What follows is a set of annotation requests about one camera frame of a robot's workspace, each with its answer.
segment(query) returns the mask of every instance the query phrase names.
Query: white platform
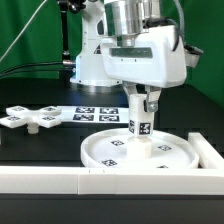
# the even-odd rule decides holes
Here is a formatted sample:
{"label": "white platform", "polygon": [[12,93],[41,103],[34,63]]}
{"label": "white platform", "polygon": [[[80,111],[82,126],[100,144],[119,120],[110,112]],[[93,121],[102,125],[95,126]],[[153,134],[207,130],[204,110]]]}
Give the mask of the white platform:
{"label": "white platform", "polygon": [[0,193],[224,195],[224,162],[199,134],[190,133],[200,169],[0,167]]}

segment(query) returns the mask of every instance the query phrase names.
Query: round plate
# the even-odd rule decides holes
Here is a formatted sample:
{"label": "round plate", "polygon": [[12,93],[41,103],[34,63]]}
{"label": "round plate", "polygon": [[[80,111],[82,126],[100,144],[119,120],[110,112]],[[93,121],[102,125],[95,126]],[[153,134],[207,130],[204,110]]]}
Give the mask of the round plate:
{"label": "round plate", "polygon": [[146,159],[127,157],[128,129],[98,132],[86,138],[81,145],[81,160],[92,168],[197,168],[199,157],[184,139],[153,131],[152,156]]}

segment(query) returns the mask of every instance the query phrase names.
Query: metal cylinder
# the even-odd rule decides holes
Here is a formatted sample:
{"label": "metal cylinder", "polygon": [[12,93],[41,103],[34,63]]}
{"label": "metal cylinder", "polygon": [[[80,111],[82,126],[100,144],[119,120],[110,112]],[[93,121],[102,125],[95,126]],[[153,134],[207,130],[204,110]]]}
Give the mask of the metal cylinder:
{"label": "metal cylinder", "polygon": [[133,36],[144,32],[144,21],[160,17],[159,0],[121,0],[105,5],[109,36]]}

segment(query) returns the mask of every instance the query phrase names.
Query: wire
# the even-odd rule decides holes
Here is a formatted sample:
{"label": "wire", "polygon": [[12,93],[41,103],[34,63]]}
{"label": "wire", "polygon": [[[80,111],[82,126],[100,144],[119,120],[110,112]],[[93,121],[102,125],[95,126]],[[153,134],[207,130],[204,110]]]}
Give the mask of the wire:
{"label": "wire", "polygon": [[177,8],[177,12],[179,15],[179,20],[180,20],[180,36],[182,37],[182,40],[184,42],[185,39],[185,21],[184,21],[184,12],[183,12],[183,8],[180,4],[179,0],[173,0],[176,8]]}
{"label": "wire", "polygon": [[22,70],[22,71],[13,71],[4,74],[0,74],[0,78],[3,78],[8,75],[28,73],[28,72],[60,72],[60,71],[71,71],[71,69],[37,69],[37,70]]}
{"label": "wire", "polygon": [[30,64],[18,65],[18,66],[15,66],[15,67],[12,67],[12,68],[9,68],[9,69],[3,71],[2,73],[0,73],[0,75],[3,75],[3,74],[8,73],[8,72],[15,71],[15,70],[19,70],[21,68],[29,68],[29,67],[36,67],[36,66],[53,66],[53,65],[63,65],[63,63],[55,61],[55,62],[39,62],[39,63],[30,63]]}
{"label": "wire", "polygon": [[10,52],[10,50],[13,48],[13,46],[16,44],[16,42],[19,40],[19,38],[22,36],[22,34],[25,32],[25,30],[27,29],[27,27],[30,25],[30,23],[32,22],[32,20],[34,19],[34,17],[37,15],[37,13],[40,11],[40,9],[44,6],[44,4],[47,2],[47,0],[44,0],[40,6],[36,9],[36,11],[34,12],[34,14],[31,16],[31,18],[29,19],[29,21],[26,23],[26,25],[24,26],[24,28],[21,30],[21,32],[19,33],[19,35],[16,37],[16,39],[12,42],[12,44],[9,46],[9,48],[6,50],[6,52],[3,54],[3,56],[0,58],[0,63],[3,61],[3,59],[8,55],[8,53]]}

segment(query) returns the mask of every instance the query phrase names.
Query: black cable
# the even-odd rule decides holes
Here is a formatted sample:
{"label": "black cable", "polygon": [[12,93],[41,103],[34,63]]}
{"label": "black cable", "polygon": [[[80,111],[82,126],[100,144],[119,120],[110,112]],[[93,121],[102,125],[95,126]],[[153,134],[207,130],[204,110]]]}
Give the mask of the black cable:
{"label": "black cable", "polygon": [[63,65],[63,63],[54,61],[54,62],[39,62],[39,63],[30,63],[30,64],[18,65],[18,66],[9,68],[9,69],[1,72],[0,77],[1,77],[1,75],[7,74],[7,73],[15,71],[15,70],[19,70],[21,68],[29,68],[29,67],[36,67],[36,66],[53,66],[53,65]]}
{"label": "black cable", "polygon": [[38,70],[22,70],[22,71],[12,71],[5,74],[0,74],[0,78],[3,78],[8,75],[28,73],[28,72],[60,72],[60,71],[70,71],[71,69],[38,69]]}

